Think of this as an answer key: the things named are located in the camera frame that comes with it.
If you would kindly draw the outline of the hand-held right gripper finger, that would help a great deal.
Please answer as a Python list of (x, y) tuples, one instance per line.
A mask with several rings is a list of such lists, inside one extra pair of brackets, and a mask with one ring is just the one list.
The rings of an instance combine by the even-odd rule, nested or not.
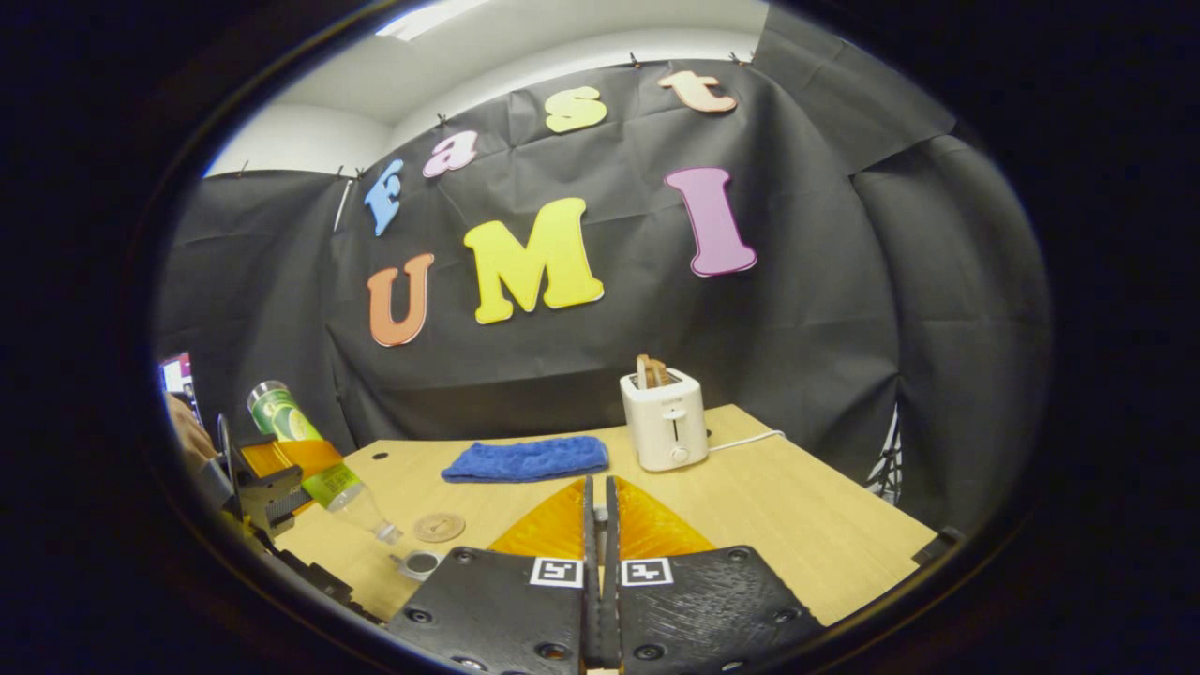
[(454, 546), (385, 629), (448, 669), (584, 674), (602, 664), (602, 584), (594, 482), (568, 509), (581, 555)]
[(745, 674), (826, 632), (752, 546), (713, 546), (629, 480), (605, 492), (605, 668)]

